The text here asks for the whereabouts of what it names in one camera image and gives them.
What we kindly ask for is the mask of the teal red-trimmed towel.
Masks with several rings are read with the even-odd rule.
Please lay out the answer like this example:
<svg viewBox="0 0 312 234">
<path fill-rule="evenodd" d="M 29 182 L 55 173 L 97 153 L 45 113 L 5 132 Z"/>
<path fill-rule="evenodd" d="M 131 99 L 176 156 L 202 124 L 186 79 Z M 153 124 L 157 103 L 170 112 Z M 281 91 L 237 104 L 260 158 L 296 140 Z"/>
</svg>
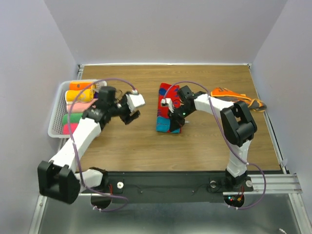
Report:
<svg viewBox="0 0 312 234">
<path fill-rule="evenodd" d="M 156 118 L 156 131 L 163 132 L 163 133 L 172 133 L 172 134 L 180 134 L 181 128 L 170 131 L 170 119 L 168 117 L 169 108 L 167 106 L 161 106 L 161 100 L 163 96 L 167 92 L 168 88 L 171 85 L 168 83 L 161 83 L 158 91 L 158 107 L 157 107 L 157 118 Z M 177 94 L 180 86 L 175 85 L 173 88 L 170 89 L 166 98 L 170 98 L 173 101 L 174 107 L 178 108 L 181 106 L 180 98 Z"/>
</svg>

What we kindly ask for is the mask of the yellow patterned towel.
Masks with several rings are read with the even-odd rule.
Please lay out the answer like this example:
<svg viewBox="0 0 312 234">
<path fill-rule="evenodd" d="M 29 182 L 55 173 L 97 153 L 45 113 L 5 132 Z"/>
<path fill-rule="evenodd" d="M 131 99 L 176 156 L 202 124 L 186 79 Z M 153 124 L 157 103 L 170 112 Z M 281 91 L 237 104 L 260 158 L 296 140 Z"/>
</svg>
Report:
<svg viewBox="0 0 312 234">
<path fill-rule="evenodd" d="M 94 98 L 94 91 L 92 89 L 84 90 L 81 93 L 81 90 L 68 90 L 65 93 L 65 100 L 66 102 L 73 102 L 75 99 L 76 101 L 80 102 L 90 102 Z"/>
</svg>

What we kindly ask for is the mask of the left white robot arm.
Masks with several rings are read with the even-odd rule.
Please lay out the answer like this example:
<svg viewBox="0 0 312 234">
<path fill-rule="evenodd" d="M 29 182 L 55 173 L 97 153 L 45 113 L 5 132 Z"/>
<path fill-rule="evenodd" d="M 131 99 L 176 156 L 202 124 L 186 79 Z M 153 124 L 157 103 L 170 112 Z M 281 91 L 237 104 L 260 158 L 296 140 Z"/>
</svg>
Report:
<svg viewBox="0 0 312 234">
<path fill-rule="evenodd" d="M 120 100 L 116 89 L 104 86 L 97 100 L 83 112 L 77 128 L 63 147 L 37 168 L 39 193 L 55 200 L 72 204 L 85 190 L 104 192 L 108 188 L 107 172 L 98 168 L 81 170 L 80 159 L 113 117 L 130 124 L 139 117 L 139 108 L 145 105 L 142 94 L 126 92 Z"/>
</svg>

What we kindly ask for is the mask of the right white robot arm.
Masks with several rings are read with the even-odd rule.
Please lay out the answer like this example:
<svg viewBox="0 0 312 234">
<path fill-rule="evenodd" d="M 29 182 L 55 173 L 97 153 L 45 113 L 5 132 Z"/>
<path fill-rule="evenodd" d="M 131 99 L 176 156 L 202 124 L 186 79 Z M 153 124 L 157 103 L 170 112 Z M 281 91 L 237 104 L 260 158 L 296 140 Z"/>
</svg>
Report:
<svg viewBox="0 0 312 234">
<path fill-rule="evenodd" d="M 203 91 L 194 93 L 188 86 L 177 92 L 182 105 L 176 108 L 170 98 L 164 96 L 161 106 L 169 108 L 169 130 L 172 132 L 185 124 L 185 118 L 195 111 L 214 116 L 222 137 L 229 150 L 229 163 L 225 170 L 223 184 L 229 190 L 236 190 L 247 178 L 248 150 L 257 131 L 255 120 L 243 101 L 230 102 L 212 97 Z"/>
</svg>

